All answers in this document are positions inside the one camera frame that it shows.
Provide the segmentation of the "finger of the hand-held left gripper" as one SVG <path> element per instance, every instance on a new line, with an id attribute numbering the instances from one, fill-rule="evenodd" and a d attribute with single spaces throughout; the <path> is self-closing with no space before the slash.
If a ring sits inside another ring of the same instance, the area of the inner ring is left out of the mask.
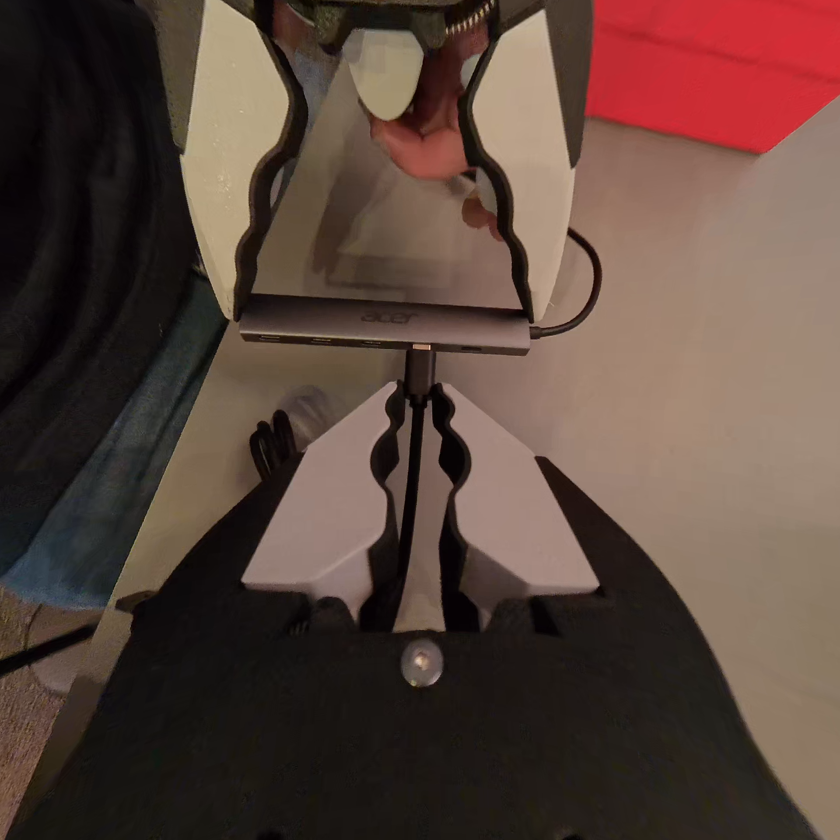
<path id="1" fill-rule="evenodd" d="M 544 14 L 523 30 L 499 50 L 488 36 L 484 51 L 467 59 L 458 124 L 466 160 L 508 247 L 521 307 L 539 322 L 560 273 L 576 166 L 549 69 Z"/>
<path id="2" fill-rule="evenodd" d="M 275 40 L 280 2 L 205 2 L 182 154 L 199 254 L 229 320 L 245 312 L 272 186 L 301 149 L 308 104 Z"/>

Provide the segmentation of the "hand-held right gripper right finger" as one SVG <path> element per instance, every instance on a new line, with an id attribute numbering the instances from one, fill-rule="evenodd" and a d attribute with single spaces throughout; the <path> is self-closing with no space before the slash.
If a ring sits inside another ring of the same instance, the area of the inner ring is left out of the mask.
<path id="1" fill-rule="evenodd" d="M 451 482 L 438 544 L 444 617 L 505 601 L 589 595 L 599 581 L 529 447 L 452 385 L 434 388 L 438 464 Z"/>

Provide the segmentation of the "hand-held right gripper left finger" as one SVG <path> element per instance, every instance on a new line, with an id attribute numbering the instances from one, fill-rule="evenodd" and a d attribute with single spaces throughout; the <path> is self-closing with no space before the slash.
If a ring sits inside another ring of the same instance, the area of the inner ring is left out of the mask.
<path id="1" fill-rule="evenodd" d="M 377 624 L 376 600 L 398 572 L 394 499 L 405 418 L 400 381 L 390 381 L 316 437 L 291 474 L 244 572 L 253 591 L 341 601 L 360 625 Z"/>

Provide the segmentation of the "red plastic bin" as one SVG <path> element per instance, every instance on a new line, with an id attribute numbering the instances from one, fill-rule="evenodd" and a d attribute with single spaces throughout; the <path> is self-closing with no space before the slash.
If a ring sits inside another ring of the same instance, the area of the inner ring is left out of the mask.
<path id="1" fill-rule="evenodd" d="M 764 154 L 839 94 L 838 1 L 597 1 L 586 116 Z"/>

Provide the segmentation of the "grey usb hub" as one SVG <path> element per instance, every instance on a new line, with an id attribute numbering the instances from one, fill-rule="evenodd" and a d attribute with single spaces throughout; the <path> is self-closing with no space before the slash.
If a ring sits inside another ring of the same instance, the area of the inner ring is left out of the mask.
<path id="1" fill-rule="evenodd" d="M 438 353 L 526 355 L 532 341 L 519 310 L 267 294 L 251 296 L 238 328 L 249 342 Z"/>

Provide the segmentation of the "person's jeans leg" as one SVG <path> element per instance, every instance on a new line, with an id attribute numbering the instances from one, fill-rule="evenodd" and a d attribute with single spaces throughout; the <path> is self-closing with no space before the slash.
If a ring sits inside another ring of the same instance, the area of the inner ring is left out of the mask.
<path id="1" fill-rule="evenodd" d="M 151 506 L 227 327 L 209 281 L 187 293 L 121 414 L 2 576 L 25 602 L 103 609 Z"/>

